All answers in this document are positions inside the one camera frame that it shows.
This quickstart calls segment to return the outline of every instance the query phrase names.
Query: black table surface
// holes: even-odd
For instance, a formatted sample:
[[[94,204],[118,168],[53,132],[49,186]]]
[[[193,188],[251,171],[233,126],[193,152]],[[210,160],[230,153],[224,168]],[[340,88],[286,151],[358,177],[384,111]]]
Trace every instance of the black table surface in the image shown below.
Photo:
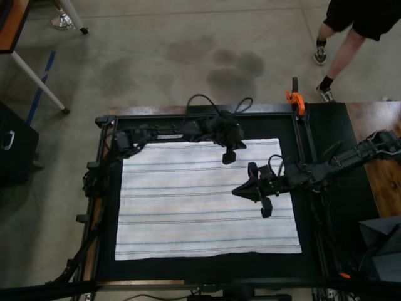
[[[195,107],[191,110],[191,112],[205,112],[204,107]],[[344,104],[312,104],[308,106],[308,110],[311,132],[318,155],[338,140],[343,142],[343,149],[356,144]],[[118,129],[144,123],[171,125],[180,120],[181,118],[177,117],[123,117],[118,120]],[[283,155],[299,159],[299,145],[296,142],[292,116],[250,114],[238,117],[238,121],[246,133],[246,139],[279,138]],[[302,126],[299,127],[299,138],[306,159],[310,160],[306,132]],[[121,168],[122,166],[119,166],[115,169],[110,177],[96,269],[96,280],[99,282],[185,280],[186,283],[210,283],[229,282],[240,278],[313,278],[321,276],[315,229],[310,213],[309,202],[311,200],[302,191],[291,193],[302,247],[301,254],[243,253],[205,258],[149,258],[115,261]],[[378,211],[363,167],[342,176],[338,183],[338,187],[333,188],[331,194],[333,219],[337,227],[336,235],[341,239],[341,246],[358,261],[365,251],[358,222],[377,218]]]

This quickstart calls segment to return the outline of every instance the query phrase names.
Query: concrete floor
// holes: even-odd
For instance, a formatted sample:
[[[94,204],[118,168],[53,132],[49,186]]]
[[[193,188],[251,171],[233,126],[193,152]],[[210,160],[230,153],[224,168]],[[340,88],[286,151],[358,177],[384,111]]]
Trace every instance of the concrete floor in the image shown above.
[[[16,48],[39,76],[56,51],[47,86],[71,114],[63,116],[42,96],[32,126],[46,168],[26,185],[0,192],[0,287],[51,280],[79,248],[82,225],[75,216],[86,211],[81,179],[96,155],[95,117],[111,107],[184,105],[195,93],[219,104],[247,96],[285,103],[293,76],[306,101],[318,102],[314,89],[329,67],[312,59],[328,0],[73,2],[90,35],[54,30],[55,8],[41,1]],[[329,62],[344,35],[329,40]],[[339,102],[399,98],[400,36],[401,23],[380,43],[365,43],[332,86]],[[36,90],[10,57],[0,56],[1,101],[25,119]],[[308,290],[294,293],[295,300],[310,299]],[[98,300],[132,295],[110,294]]]

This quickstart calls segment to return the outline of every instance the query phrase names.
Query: table leg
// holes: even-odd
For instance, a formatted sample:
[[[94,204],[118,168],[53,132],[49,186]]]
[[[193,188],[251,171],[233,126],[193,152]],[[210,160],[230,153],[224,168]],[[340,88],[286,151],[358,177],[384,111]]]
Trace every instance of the table leg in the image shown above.
[[[57,107],[61,109],[64,114],[69,114],[70,110],[68,110],[59,100],[58,98],[50,91],[50,89],[40,80],[40,78],[30,69],[30,67],[23,61],[23,59],[14,51],[11,53],[11,57],[20,66],[26,74],[29,75],[30,78],[44,91],[44,93],[49,96],[49,98],[56,104]]]
[[[83,27],[83,23],[78,13],[76,12],[74,5],[70,0],[60,0],[61,5],[64,7],[64,10],[73,20],[75,27],[77,27],[83,34],[88,34],[88,28]]]

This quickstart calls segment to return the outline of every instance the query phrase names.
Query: person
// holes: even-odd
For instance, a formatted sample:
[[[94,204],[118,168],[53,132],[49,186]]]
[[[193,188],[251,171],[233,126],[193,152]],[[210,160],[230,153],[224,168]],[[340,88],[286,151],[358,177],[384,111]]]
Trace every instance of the person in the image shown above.
[[[401,17],[401,0],[331,0],[326,19],[316,39],[314,59],[317,64],[326,62],[326,40],[352,24],[345,41],[334,57],[330,69],[317,86],[316,92],[325,102],[333,102],[330,85],[351,62],[366,39],[380,40]]]

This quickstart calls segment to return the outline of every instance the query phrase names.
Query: black case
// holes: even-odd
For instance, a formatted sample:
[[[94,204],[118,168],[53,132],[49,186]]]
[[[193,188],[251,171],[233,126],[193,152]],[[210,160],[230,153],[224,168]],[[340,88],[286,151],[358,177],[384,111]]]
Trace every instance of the black case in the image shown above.
[[[0,187],[25,182],[39,134],[0,102]]]

